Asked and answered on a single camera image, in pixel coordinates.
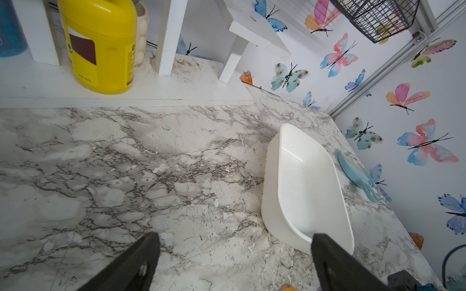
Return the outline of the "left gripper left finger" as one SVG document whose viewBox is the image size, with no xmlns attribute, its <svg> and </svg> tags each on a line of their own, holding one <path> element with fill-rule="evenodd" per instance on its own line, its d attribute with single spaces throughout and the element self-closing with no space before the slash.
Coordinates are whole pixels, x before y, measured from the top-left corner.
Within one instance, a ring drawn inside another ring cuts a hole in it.
<svg viewBox="0 0 466 291">
<path fill-rule="evenodd" d="M 158 233 L 146 233 L 79 289 L 81 291 L 148 291 L 160 253 Z"/>
</svg>

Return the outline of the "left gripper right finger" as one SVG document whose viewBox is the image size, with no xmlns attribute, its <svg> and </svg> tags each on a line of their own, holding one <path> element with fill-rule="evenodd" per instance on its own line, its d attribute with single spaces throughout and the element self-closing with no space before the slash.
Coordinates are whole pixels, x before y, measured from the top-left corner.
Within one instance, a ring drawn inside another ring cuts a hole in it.
<svg viewBox="0 0 466 291">
<path fill-rule="evenodd" d="M 315 234 L 311 254 L 324 291 L 387 291 L 388 287 L 327 234 Z"/>
</svg>

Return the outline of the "white storage box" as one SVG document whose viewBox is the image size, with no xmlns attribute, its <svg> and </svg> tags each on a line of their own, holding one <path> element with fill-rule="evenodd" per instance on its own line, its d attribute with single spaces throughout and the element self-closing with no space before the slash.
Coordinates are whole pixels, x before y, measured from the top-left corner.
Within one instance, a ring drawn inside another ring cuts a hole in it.
<svg viewBox="0 0 466 291">
<path fill-rule="evenodd" d="M 336 166 L 315 139 L 282 124 L 268 144 L 261 207 L 269 233 L 303 253 L 314 234 L 327 234 L 353 254 L 353 230 Z"/>
</svg>

